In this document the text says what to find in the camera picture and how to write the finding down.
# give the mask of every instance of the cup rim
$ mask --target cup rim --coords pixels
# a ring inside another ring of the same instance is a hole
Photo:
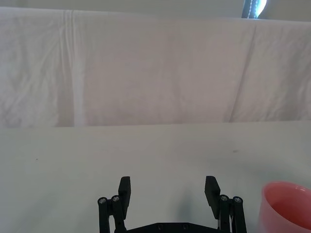
[[[300,229],[300,230],[309,231],[309,232],[311,233],[311,229],[307,229],[307,228],[301,227],[301,226],[299,226],[299,225],[297,225],[297,224],[295,224],[295,223],[289,221],[288,219],[284,218],[281,214],[279,214],[275,209],[272,208],[272,206],[270,205],[270,203],[268,202],[268,200],[267,200],[267,198],[266,198],[266,196],[265,196],[265,190],[266,190],[268,187],[270,187],[270,186],[272,186],[272,185],[274,185],[274,184],[276,184],[276,183],[277,183],[277,184],[294,185],[294,186],[298,187],[299,189],[303,189],[303,190],[306,190],[306,191],[309,191],[309,192],[311,192],[311,189],[308,189],[308,188],[306,188],[306,187],[304,187],[304,186],[298,185],[298,184],[296,184],[296,183],[288,182],[288,181],[273,181],[273,182],[269,182],[269,183],[267,183],[267,184],[261,189],[261,196],[262,196],[262,198],[265,200],[265,202],[268,203],[268,208],[269,208],[270,210],[272,210],[274,213],[276,213],[281,219],[283,219],[285,222],[287,222],[290,226],[296,227],[296,228],[298,228],[298,229]]]

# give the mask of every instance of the bolt head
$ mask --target bolt head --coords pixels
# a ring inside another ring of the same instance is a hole
[[[114,197],[112,200],[113,201],[118,201],[118,200],[120,200],[120,198],[119,197]]]
[[[221,200],[224,200],[224,201],[228,200],[228,198],[225,197],[225,196],[221,196],[220,199],[221,199]]]
[[[99,201],[98,201],[99,204],[104,204],[105,202],[106,202],[105,198],[99,199]]]
[[[237,203],[241,203],[242,202],[241,198],[234,198],[234,201],[237,202]]]

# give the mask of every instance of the white sheet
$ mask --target white sheet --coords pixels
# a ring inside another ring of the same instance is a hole
[[[0,8],[0,127],[311,119],[311,23]]]

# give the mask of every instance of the white tablecloth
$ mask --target white tablecloth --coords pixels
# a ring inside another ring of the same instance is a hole
[[[0,127],[311,119],[311,23],[0,8]]]
[[[216,228],[205,176],[244,200],[255,233],[261,188],[311,188],[311,122],[0,130],[0,232],[97,233],[97,199],[131,176],[126,227],[191,222]],[[111,218],[111,232],[114,224]]]

